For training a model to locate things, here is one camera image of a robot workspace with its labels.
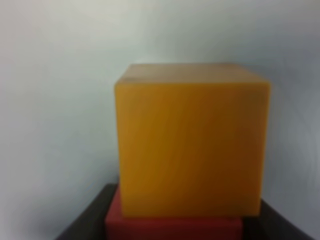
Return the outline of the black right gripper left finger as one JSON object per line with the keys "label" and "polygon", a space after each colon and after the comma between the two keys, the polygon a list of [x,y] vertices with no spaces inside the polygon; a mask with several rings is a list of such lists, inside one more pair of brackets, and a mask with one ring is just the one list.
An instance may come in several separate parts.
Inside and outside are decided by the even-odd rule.
{"label": "black right gripper left finger", "polygon": [[105,218],[117,187],[115,183],[106,184],[89,206],[56,239],[106,240]]}

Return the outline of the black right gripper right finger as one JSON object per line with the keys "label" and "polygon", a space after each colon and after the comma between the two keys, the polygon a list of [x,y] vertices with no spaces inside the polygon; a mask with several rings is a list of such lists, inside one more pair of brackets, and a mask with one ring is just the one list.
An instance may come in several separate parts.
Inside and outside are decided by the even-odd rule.
{"label": "black right gripper right finger", "polygon": [[316,240],[317,210],[313,205],[291,208],[282,214],[264,199],[259,215],[243,217],[243,240]]}

